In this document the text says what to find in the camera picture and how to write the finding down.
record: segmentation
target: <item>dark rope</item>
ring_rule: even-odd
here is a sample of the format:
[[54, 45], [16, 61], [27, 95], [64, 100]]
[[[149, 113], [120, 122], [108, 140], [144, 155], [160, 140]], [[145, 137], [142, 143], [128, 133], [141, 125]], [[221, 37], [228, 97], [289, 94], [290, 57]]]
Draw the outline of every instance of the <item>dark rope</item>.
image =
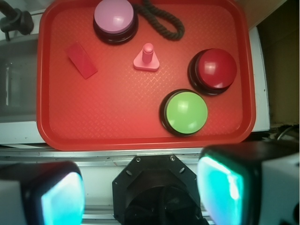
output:
[[[152, 25], [152, 27], [163, 37], [169, 40], [180, 40], [184, 35], [184, 26], [180, 19], [173, 16], [171, 13], [168, 13], [164, 10], [161, 10], [150, 2], [150, 0], [143, 0], [142, 5], [134, 4], [133, 8], [137, 13], [142, 14], [146, 20]], [[177, 32], [169, 31], [165, 26], [158, 22], [157, 18], [163, 18], [174, 25]]]

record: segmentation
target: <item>red rectangular block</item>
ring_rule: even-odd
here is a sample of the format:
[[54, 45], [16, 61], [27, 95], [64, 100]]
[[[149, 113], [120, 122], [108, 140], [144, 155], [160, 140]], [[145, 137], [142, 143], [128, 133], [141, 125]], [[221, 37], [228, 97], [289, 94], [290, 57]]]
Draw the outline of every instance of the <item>red rectangular block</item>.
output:
[[68, 47], [66, 53], [85, 79], [98, 71], [78, 42]]

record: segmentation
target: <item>teal light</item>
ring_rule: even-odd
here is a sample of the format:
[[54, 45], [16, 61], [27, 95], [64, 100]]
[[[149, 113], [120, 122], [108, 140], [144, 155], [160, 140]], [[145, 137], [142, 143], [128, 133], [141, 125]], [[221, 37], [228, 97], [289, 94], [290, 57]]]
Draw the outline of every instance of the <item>teal light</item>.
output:
[[244, 179], [209, 156], [199, 160], [197, 183], [200, 198], [217, 225], [242, 223]]
[[85, 195], [81, 176], [71, 172], [42, 195], [45, 225], [79, 225], [82, 221]]

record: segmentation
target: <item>plastic tray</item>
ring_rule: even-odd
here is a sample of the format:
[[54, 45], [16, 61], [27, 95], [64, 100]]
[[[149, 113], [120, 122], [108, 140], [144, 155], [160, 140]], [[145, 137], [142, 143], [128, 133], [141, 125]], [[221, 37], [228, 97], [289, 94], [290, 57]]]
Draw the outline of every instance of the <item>plastic tray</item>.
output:
[[[248, 27], [236, 3], [153, 0], [181, 19], [186, 29], [183, 39], [164, 39], [139, 15], [136, 36], [113, 46], [101, 42], [93, 29], [99, 2], [56, 1], [43, 14], [38, 39], [37, 125], [50, 146], [59, 150], [187, 148], [238, 143], [249, 135], [255, 122], [254, 82]], [[98, 68], [86, 80], [65, 53], [76, 41]], [[133, 59], [147, 42], [154, 45], [160, 60], [157, 72], [133, 68]], [[224, 49], [235, 58], [237, 77], [225, 93], [202, 95], [209, 116], [197, 134], [173, 136], [161, 124], [159, 106], [173, 90], [193, 90], [188, 64], [199, 51], [210, 48]]]

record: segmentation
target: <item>pink peg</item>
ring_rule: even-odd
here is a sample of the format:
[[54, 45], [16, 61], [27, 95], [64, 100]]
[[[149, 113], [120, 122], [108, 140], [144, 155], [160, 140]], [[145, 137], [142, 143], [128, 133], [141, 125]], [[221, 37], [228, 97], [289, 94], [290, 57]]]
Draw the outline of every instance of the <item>pink peg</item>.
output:
[[154, 52], [153, 44], [146, 43], [133, 61], [135, 69], [157, 71], [159, 61]]

